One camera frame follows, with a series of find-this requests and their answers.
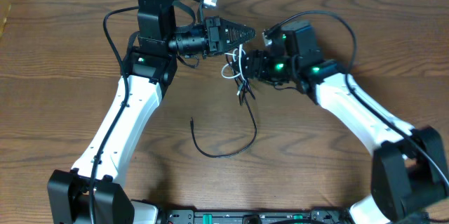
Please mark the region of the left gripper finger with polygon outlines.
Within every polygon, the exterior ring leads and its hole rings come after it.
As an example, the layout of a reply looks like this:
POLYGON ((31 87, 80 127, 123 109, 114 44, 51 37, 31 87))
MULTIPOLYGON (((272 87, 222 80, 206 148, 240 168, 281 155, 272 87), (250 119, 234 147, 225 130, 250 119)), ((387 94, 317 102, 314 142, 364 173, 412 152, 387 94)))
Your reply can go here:
POLYGON ((228 53, 233 49, 238 48, 241 44, 247 43, 254 38, 254 34, 249 34, 242 37, 232 37, 230 35, 227 35, 224 39, 224 53, 228 53))
POLYGON ((254 38, 255 30, 252 27, 232 22, 230 20, 221 18, 221 27, 224 30, 226 38, 254 38))

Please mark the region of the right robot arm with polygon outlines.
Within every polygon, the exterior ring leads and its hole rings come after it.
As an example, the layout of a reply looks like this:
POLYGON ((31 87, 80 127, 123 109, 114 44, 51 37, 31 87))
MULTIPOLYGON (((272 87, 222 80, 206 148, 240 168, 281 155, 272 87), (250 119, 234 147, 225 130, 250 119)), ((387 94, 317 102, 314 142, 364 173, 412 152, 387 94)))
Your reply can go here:
POLYGON ((373 100, 336 60, 326 60, 314 28, 295 21, 264 33, 266 50, 237 58, 247 79, 272 86, 293 82, 335 115, 373 158, 370 195, 349 208, 353 223, 395 223, 448 198, 448 165, 439 133, 416 129, 373 100))

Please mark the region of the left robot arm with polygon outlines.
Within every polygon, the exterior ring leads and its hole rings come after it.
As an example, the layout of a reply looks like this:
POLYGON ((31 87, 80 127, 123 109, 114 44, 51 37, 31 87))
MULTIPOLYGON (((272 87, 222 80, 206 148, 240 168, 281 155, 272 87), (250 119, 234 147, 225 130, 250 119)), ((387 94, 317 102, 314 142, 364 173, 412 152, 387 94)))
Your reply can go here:
POLYGON ((106 117, 72 168, 48 181, 54 223, 161 223, 157 206, 129 199, 123 189, 145 125, 186 58, 222 55, 255 36, 185 0, 138 0, 135 10, 138 30, 117 58, 121 77, 106 117))

